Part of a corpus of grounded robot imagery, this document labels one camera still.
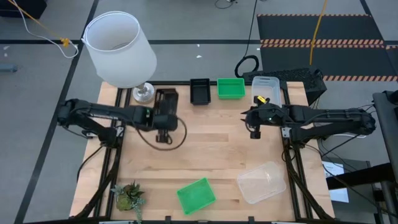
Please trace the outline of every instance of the wooden tabletop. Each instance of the wooden tabletop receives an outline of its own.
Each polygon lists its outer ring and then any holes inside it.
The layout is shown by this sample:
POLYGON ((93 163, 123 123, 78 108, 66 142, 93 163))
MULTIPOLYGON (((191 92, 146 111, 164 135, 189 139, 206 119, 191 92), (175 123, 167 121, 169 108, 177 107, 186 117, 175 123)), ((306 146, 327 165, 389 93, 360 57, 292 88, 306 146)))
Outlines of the wooden tabletop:
MULTIPOLYGON (((254 216, 256 221, 294 221, 289 180, 281 159, 283 148, 279 128, 262 126, 261 139, 253 140, 240 121, 244 118, 240 113, 251 105, 250 86, 246 86, 246 96, 241 100, 219 100, 216 86, 212 86, 211 103, 207 106, 190 104, 189 86, 155 87, 177 89, 177 115, 186 122, 188 136, 180 148, 160 152, 149 147, 133 128, 127 127, 117 183, 126 185, 136 180, 141 184, 141 189, 145 191, 142 197, 146 200, 142 208, 143 220, 164 220, 165 216, 171 216, 172 220, 247 221, 249 216, 254 216), (239 191, 236 178, 245 170, 269 161, 275 162, 284 171, 287 188, 254 205, 248 204, 239 191), (217 200, 192 215, 184 215, 176 192, 203 177, 210 181, 217 200)), ((288 88, 292 104, 307 105, 302 83, 288 83, 288 88)), ((115 87, 103 83, 98 103, 114 105, 116 91, 115 87)), ((135 105, 136 102, 131 99, 131 104, 135 105)), ((97 121, 102 125, 110 124, 104 119, 97 121)), ((155 131, 144 134, 150 142, 155 142, 155 135, 155 131)), ((178 144, 183 136, 182 125, 171 135, 174 143, 178 144)), ((314 140, 309 145, 318 148, 314 140)), ((85 158, 98 146, 97 139, 89 140, 85 158)), ((319 154, 309 148, 301 152, 309 191, 334 217, 319 154)), ((82 169, 70 215, 76 215, 97 190, 103 159, 104 150, 82 169)), ((302 194, 298 188, 297 192, 300 212, 304 217, 302 194)), ((101 214, 104 214, 108 190, 103 197, 101 214)), ((132 220, 136 217, 132 210, 120 212, 115 205, 113 208, 113 220, 132 220)))

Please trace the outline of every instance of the transparent plastic box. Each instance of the transparent plastic box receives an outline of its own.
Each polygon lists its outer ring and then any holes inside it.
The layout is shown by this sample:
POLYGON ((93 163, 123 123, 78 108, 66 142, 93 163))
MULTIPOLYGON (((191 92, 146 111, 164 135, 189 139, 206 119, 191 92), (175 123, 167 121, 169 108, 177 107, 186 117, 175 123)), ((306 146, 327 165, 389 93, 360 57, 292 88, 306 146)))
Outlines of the transparent plastic box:
POLYGON ((275 162, 265 164, 238 175, 238 186, 247 203, 254 204, 286 190, 282 170, 275 162))
POLYGON ((279 79, 276 77, 254 77, 251 84, 251 98, 254 99, 254 96, 269 98, 270 103, 282 107, 279 79))

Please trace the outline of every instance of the orange striped tape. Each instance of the orange striped tape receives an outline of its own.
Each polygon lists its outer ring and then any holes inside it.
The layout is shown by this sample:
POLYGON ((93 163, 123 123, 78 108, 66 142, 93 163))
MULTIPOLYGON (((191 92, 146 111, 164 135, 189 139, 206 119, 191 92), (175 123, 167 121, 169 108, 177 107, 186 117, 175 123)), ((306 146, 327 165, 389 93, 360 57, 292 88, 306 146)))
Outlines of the orange striped tape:
POLYGON ((339 75, 325 75, 323 81, 365 81, 365 82, 394 82, 398 80, 398 76, 339 76, 339 75))
MULTIPOLYGON (((260 16, 319 16, 319 14, 257 14, 260 16)), ((369 16, 368 14, 324 14, 323 16, 369 16)))
MULTIPOLYGON (((264 39, 262 44, 311 44, 311 39, 264 39)), ((383 40, 370 39, 318 39, 315 44, 353 44, 353 45, 376 45, 383 44, 383 40)))
POLYGON ((398 49, 398 46, 396 46, 396 45, 387 45, 386 46, 386 50, 388 50, 388 49, 398 49))
MULTIPOLYGON (((310 44, 262 44, 261 47, 311 47, 310 44)), ((315 44, 315 48, 384 48, 384 45, 354 45, 354 44, 315 44)))

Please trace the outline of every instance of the small plant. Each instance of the small plant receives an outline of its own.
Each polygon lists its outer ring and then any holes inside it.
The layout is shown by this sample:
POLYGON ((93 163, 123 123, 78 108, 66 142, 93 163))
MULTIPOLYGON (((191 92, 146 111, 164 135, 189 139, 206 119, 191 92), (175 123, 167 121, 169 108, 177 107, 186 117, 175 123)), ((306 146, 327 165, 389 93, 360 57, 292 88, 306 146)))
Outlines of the small plant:
POLYGON ((124 187, 115 185, 111 189, 116 194, 116 208, 119 211, 134 210, 137 214, 137 224, 141 224, 142 212, 141 205, 145 204, 145 200, 141 198, 144 193, 139 190, 140 185, 136 185, 136 181, 124 187))

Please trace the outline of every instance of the gray floor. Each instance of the gray floor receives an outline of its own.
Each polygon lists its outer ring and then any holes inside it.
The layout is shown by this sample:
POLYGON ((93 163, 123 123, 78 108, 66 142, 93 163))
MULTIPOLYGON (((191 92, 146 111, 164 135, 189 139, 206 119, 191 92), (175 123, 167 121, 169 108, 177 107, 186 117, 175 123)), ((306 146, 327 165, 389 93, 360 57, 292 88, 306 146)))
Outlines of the gray floor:
MULTIPOLYGON (((93 0, 48 0, 41 22, 70 39, 79 39, 93 0)), ((254 0, 241 0, 225 10, 216 9, 214 0, 101 0, 96 15, 122 10, 135 15, 148 39, 247 39, 254 0)), ((396 0, 367 0, 385 40, 398 40, 398 3, 396 0)), ((319 13, 319 0, 267 0, 258 2, 258 13, 319 13)), ((331 0, 326 13, 362 14, 359 0, 331 0)), ((47 35, 31 21, 31 31, 47 35)), ((24 30, 20 19, 0 17, 0 39, 35 39, 24 30)), ((253 39, 258 39, 257 24, 253 39)), ((71 60, 62 57, 52 45, 0 45, 0 62, 15 63, 19 71, 0 75, 0 217, 2 223, 15 219, 27 183, 32 174, 45 133, 67 75, 71 60)), ((259 55, 257 45, 249 54, 259 55)), ((153 45, 158 67, 152 80, 189 80, 190 78, 233 77, 236 63, 245 45, 153 45)), ((241 71, 252 65, 244 64, 241 71)), ((101 80, 88 52, 83 49, 68 98, 96 101, 101 80)), ((320 108, 345 108, 369 104, 372 93, 396 90, 396 82, 327 82, 328 91, 321 97, 320 108)), ((326 141, 333 147, 345 137, 326 141)), ((75 178, 82 162, 85 140, 57 128, 43 171, 32 197, 25 222, 66 218, 75 191, 75 178)), ((365 139, 355 139, 336 150, 345 159, 388 161, 378 129, 365 139)), ((336 210, 337 216, 353 221, 354 214, 336 210)), ((374 222, 370 213, 363 220, 374 222)))

